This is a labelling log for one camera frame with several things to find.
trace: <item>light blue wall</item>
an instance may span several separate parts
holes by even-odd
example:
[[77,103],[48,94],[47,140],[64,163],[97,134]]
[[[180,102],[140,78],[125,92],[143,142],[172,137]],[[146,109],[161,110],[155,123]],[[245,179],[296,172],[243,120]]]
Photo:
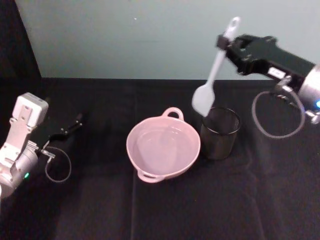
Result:
[[[206,79],[217,35],[273,35],[320,63],[320,0],[16,0],[43,77]],[[219,79],[243,77],[225,62]]]

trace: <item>black tablecloth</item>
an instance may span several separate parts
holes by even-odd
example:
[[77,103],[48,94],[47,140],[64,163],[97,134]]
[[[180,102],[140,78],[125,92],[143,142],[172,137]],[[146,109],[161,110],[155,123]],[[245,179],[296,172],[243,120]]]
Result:
[[[18,95],[49,97],[45,122],[32,134],[43,142],[78,113],[84,125],[58,143],[72,161],[70,179],[50,182],[45,157],[2,201],[0,239],[320,239],[320,134],[306,123],[297,135],[273,140],[253,123],[251,104],[271,80],[217,81],[215,106],[241,117],[226,160],[202,154],[183,175],[142,182],[126,152],[129,131],[145,118],[178,107],[197,131],[191,107],[202,80],[44,79],[0,81],[0,140],[5,141]],[[268,131],[288,133],[299,113],[268,96],[258,103]]]

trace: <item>cable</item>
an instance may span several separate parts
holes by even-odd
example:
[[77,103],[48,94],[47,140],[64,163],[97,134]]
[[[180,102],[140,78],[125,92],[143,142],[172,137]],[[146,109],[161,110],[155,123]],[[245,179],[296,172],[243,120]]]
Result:
[[288,91],[288,93],[294,98],[294,100],[296,101],[296,103],[298,105],[298,108],[300,110],[300,124],[297,127],[297,129],[294,130],[293,132],[289,133],[289,134],[282,135],[282,136],[276,136],[276,135],[272,135],[272,134],[266,132],[264,130],[264,128],[261,126],[261,124],[260,124],[260,122],[259,122],[259,120],[257,118],[256,105],[257,105],[258,98],[260,96],[265,95],[265,94],[269,94],[269,93],[270,93],[269,91],[260,92],[257,96],[255,96],[255,98],[254,98],[254,100],[252,102],[251,113],[252,113],[253,121],[256,124],[257,128],[264,135],[266,135],[267,137],[272,138],[272,139],[284,139],[284,138],[291,137],[291,136],[295,135],[296,133],[298,133],[303,128],[303,126],[305,124],[306,116],[305,116],[305,108],[304,108],[303,104],[301,103],[299,97],[297,96],[297,94],[293,90]]
[[61,150],[60,148],[57,148],[57,147],[54,147],[54,146],[46,146],[46,148],[47,148],[47,149],[55,149],[55,150],[58,150],[58,151],[60,151],[61,153],[63,153],[63,154],[66,156],[66,158],[68,159],[68,163],[69,163],[69,167],[70,167],[69,173],[68,173],[68,175],[66,176],[66,178],[64,178],[64,179],[62,179],[62,180],[55,180],[55,179],[53,179],[52,177],[50,177],[49,174],[48,174],[48,165],[49,165],[49,163],[51,162],[52,159],[49,159],[49,160],[46,162],[46,165],[45,165],[45,168],[44,168],[45,175],[46,175],[46,177],[47,177],[48,179],[50,179],[52,182],[57,183],[57,184],[64,183],[65,181],[67,181],[67,180],[69,179],[69,177],[70,177],[70,175],[71,175],[71,171],[72,171],[72,167],[71,167],[72,165],[71,165],[71,160],[70,160],[69,156],[68,156],[63,150]]

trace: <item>white spatula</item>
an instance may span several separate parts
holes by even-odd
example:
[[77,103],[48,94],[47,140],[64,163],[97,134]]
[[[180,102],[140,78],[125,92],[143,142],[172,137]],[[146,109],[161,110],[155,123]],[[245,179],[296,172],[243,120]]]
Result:
[[[232,41],[236,34],[236,30],[239,24],[240,24],[240,17],[234,17],[230,21],[223,36],[228,38],[230,41]],[[206,117],[208,115],[210,108],[215,101],[214,81],[225,59],[225,56],[226,56],[226,51],[220,49],[215,57],[215,61],[212,65],[208,80],[204,85],[198,87],[193,94],[192,107],[203,117]]]

